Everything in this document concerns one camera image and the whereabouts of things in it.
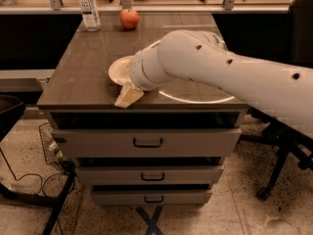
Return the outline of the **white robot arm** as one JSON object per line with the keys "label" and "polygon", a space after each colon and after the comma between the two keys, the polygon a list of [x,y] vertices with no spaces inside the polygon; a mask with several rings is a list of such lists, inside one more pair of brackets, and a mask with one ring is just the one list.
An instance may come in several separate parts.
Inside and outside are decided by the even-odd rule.
{"label": "white robot arm", "polygon": [[175,79],[214,86],[313,138],[313,70],[237,55],[206,31],[171,31],[156,44],[116,60],[109,77],[126,108]]}

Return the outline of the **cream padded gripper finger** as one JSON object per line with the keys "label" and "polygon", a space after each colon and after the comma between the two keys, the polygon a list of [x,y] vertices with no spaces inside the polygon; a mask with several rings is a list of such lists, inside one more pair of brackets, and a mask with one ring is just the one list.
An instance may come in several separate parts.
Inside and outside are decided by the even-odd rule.
{"label": "cream padded gripper finger", "polygon": [[132,82],[126,82],[122,89],[120,90],[120,94],[118,95],[115,105],[117,107],[126,109],[133,103],[137,102],[144,96],[144,91],[134,85]]}

